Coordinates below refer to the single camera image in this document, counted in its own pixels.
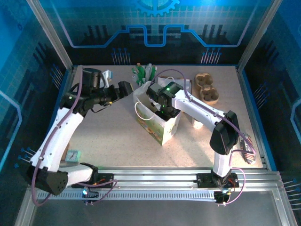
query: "glass panel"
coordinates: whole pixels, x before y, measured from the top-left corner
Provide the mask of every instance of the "glass panel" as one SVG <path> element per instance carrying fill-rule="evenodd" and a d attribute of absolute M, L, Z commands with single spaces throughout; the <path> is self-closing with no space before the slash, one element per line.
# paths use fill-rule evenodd
<path fill-rule="evenodd" d="M 237 64 L 270 0 L 41 3 L 75 65 Z"/>
<path fill-rule="evenodd" d="M 258 205 L 254 197 L 262 204 Z M 244 192 L 235 202 L 235 205 L 227 206 L 227 211 L 240 213 L 242 209 L 248 209 L 248 214 L 239 215 L 239 221 L 243 222 L 243 226 L 281 225 L 272 192 Z M 106 201 L 104 205 L 95 205 L 87 210 L 82 201 L 50 200 L 43 208 L 37 208 L 32 225 L 53 226 L 60 225 L 64 221 L 68 226 L 88 225 L 87 222 L 96 226 L 100 225 L 100 219 L 103 223 L 112 222 L 111 225 L 122 226 L 235 225 L 233 218 L 221 217 L 225 214 L 224 209 L 209 202 L 124 200 Z"/>
<path fill-rule="evenodd" d="M 291 119 L 301 95 L 300 12 L 300 1 L 282 2 L 245 68 L 280 171 L 300 171 L 300 106 Z"/>
<path fill-rule="evenodd" d="M 57 70 L 65 68 L 25 0 L 0 6 L 0 224 L 13 225 L 28 185 L 18 172 L 27 162 L 18 157 L 29 160 L 21 148 L 41 145 L 61 84 Z"/>

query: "enclosure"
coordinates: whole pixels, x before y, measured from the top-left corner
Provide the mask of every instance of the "enclosure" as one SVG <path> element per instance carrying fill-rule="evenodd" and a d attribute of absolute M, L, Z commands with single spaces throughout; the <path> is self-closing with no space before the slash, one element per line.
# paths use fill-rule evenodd
<path fill-rule="evenodd" d="M 207 225 L 229 225 L 232 221 L 210 219 L 260 206 L 252 210 L 253 215 L 262 215 L 257 224 L 297 225 L 300 11 L 298 0 L 2 1 L 0 177 L 5 192 L 1 193 L 1 225 L 60 225 L 64 220 L 95 225 L 96 212 L 109 222 L 110 212 L 120 213 L 126 206 L 141 212 L 133 219 L 123 216 L 111 223 L 139 225 L 138 219 L 146 218 L 159 205 L 165 208 L 153 213 L 160 221 L 147 220 L 148 224 L 191 225 L 203 220 Z M 65 195 L 53 196 L 43 207 L 35 208 L 20 165 L 30 160 L 30 150 L 39 149 L 55 122 L 62 97 L 79 82 L 78 65 L 110 70 L 110 84 L 128 81 L 136 90 L 139 86 L 132 79 L 132 68 L 137 63 L 152 63 L 158 73 L 181 71 L 191 81 L 195 97 L 199 95 L 195 76 L 212 76 L 219 93 L 213 108 L 234 111 L 240 130 L 250 135 L 257 151 L 253 165 L 241 154 L 233 154 L 232 167 L 246 174 L 242 196 L 225 210 L 208 202 L 191 204 L 187 197 L 198 194 L 195 174 L 210 172 L 214 163 L 210 131 L 193 128 L 192 117 L 183 113 L 175 135 L 160 145 L 154 133 L 150 136 L 137 123 L 132 94 L 99 113 L 89 111 L 69 142 L 70 150 L 81 152 L 80 162 L 113 173 L 119 181 L 108 200 L 94 210 L 85 209 L 78 196 L 81 190 L 66 188 Z M 162 76 L 181 78 L 175 71 Z M 61 166 L 74 164 L 62 162 Z M 235 172 L 242 184 L 243 174 Z M 163 201 L 155 194 L 181 197 Z M 39 199 L 45 196 L 46 192 L 38 191 Z M 197 214 L 176 214 L 175 207 L 170 214 L 167 209 L 173 204 L 184 212 L 207 208 L 208 212 L 198 219 Z M 65 213 L 66 208 L 83 214 L 75 217 Z M 239 215 L 234 222 L 254 225 L 250 216 Z"/>

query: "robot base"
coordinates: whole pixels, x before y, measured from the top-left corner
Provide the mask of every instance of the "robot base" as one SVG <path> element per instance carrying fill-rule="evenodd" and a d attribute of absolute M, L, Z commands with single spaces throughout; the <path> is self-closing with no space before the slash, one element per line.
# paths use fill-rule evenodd
<path fill-rule="evenodd" d="M 81 163 L 81 164 L 88 166 L 93 170 L 91 179 L 87 182 L 84 182 L 84 184 L 88 184 L 88 185 L 102 184 L 102 183 L 109 182 L 114 179 L 114 174 L 112 174 L 112 173 L 98 173 L 98 168 L 96 166 L 93 166 L 88 163 Z M 113 183 L 107 184 L 104 186 L 100 186 L 100 188 L 112 188 L 112 186 L 113 186 Z M 73 184 L 73 185 L 71 185 L 71 187 L 72 188 L 84 188 L 84 186 L 78 185 L 78 184 Z"/>
<path fill-rule="evenodd" d="M 219 177 L 211 171 L 211 173 L 198 173 L 197 180 L 198 188 L 233 188 L 239 187 L 238 177 L 235 173 Z"/>

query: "gear logo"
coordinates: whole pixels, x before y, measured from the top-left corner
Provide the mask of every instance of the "gear logo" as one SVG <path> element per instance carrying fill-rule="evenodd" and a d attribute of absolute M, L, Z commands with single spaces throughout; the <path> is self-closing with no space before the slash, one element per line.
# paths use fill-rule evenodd
<path fill-rule="evenodd" d="M 157 16 L 163 13 L 169 13 L 174 9 L 175 4 L 179 4 L 179 0 L 136 0 L 135 5 L 141 13 L 146 13 L 147 16 Z"/>

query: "metal frame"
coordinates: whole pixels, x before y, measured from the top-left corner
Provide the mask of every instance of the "metal frame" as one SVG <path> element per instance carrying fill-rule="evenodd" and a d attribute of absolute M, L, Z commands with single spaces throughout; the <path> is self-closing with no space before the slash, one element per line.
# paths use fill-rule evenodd
<path fill-rule="evenodd" d="M 70 70 L 73 66 L 60 38 L 58 37 L 57 33 L 55 32 L 54 27 L 52 26 L 45 10 L 40 4 L 39 0 L 27 0 L 30 8 L 32 9 L 34 15 L 36 16 L 38 22 L 42 26 L 45 34 L 47 35 L 49 41 L 53 45 L 55 51 L 57 52 L 58 56 L 60 57 L 62 63 L 66 67 L 67 70 Z"/>
<path fill-rule="evenodd" d="M 212 189 L 200 189 L 197 187 L 197 184 L 193 182 L 196 180 L 197 173 L 210 173 L 209 168 L 106 167 L 99 170 L 99 172 L 113 173 L 114 179 L 119 181 L 116 189 L 112 191 L 113 194 L 134 194 L 123 198 L 123 200 L 145 200 L 143 197 L 139 198 L 139 194 L 141 193 L 150 194 L 157 192 L 159 194 L 174 194 L 175 192 L 204 193 L 212 191 Z M 235 173 L 238 175 L 239 183 L 242 185 L 244 180 L 242 173 L 239 170 L 235 171 Z M 245 169 L 245 175 L 246 192 L 271 191 L 282 225 L 297 225 L 279 172 L 266 171 L 265 169 Z M 74 193 L 74 189 L 66 188 L 65 192 Z M 28 189 L 15 226 L 30 225 L 34 213 L 34 205 L 30 199 L 31 191 Z M 65 196 L 62 198 L 54 197 L 52 199 L 66 200 L 68 198 Z M 153 197 L 152 200 L 162 200 L 162 196 L 158 195 L 157 197 Z M 189 200 L 189 198 L 179 197 L 178 200 Z"/>
<path fill-rule="evenodd" d="M 44 29 L 50 42 L 57 51 L 60 59 L 64 63 L 67 69 L 72 68 L 72 62 L 65 51 L 62 43 L 59 40 L 49 18 L 47 17 L 44 9 L 38 0 L 27 0 L 28 4 L 32 8 L 36 18 Z M 245 67 L 247 61 L 255 50 L 259 40 L 265 33 L 268 25 L 270 24 L 273 16 L 275 15 L 278 7 L 282 0 L 274 0 L 270 7 L 267 9 L 261 23 L 259 24 L 256 32 L 251 38 L 246 50 L 244 51 L 241 60 L 238 64 L 238 78 L 241 84 L 241 89 L 246 100 L 249 116 L 253 129 L 255 131 L 255 138 L 259 148 L 262 150 L 262 157 L 265 159 L 266 167 L 271 170 L 271 163 L 269 162 L 264 142 L 260 136 L 260 128 L 256 122 L 254 109 L 252 108 L 251 99 L 248 96 L 246 83 L 242 76 L 242 70 Z M 296 226 L 297 222 L 294 218 L 293 211 L 290 207 L 289 200 L 287 198 L 281 176 L 279 172 L 268 171 L 267 169 L 245 169 L 246 174 L 246 188 L 245 191 L 259 192 L 259 191 L 271 191 L 275 200 L 276 208 L 279 214 L 282 225 Z M 102 173 L 113 173 L 114 178 L 117 179 L 118 185 L 113 194 L 124 194 L 124 193 L 170 193 L 184 192 L 184 193 L 200 193 L 209 192 L 209 189 L 199 189 L 197 184 L 193 181 L 196 180 L 197 173 L 209 173 L 210 169 L 206 168 L 102 168 Z M 238 175 L 240 184 L 243 183 L 243 175 L 240 171 L 235 171 Z M 80 192 L 80 190 L 74 190 L 66 188 L 65 193 L 68 192 Z M 43 197 L 43 191 L 38 191 L 39 197 Z M 66 199 L 66 196 L 54 197 L 53 199 Z M 127 196 L 126 199 L 133 199 L 132 196 Z M 22 206 L 19 211 L 15 226 L 29 225 L 32 216 L 34 214 L 35 207 L 31 201 L 31 189 L 28 188 L 23 199 Z"/>
<path fill-rule="evenodd" d="M 270 6 L 265 11 L 262 20 L 259 22 L 259 25 L 257 26 L 256 30 L 254 31 L 254 34 L 252 38 L 250 39 L 250 42 L 248 43 L 243 55 L 241 56 L 241 59 L 238 63 L 238 71 L 242 72 L 244 67 L 246 66 L 246 63 L 249 61 L 251 55 L 253 54 L 254 50 L 256 49 L 259 41 L 265 34 L 270 22 L 274 18 L 274 15 L 276 14 L 279 6 L 281 5 L 283 0 L 274 0 Z"/>

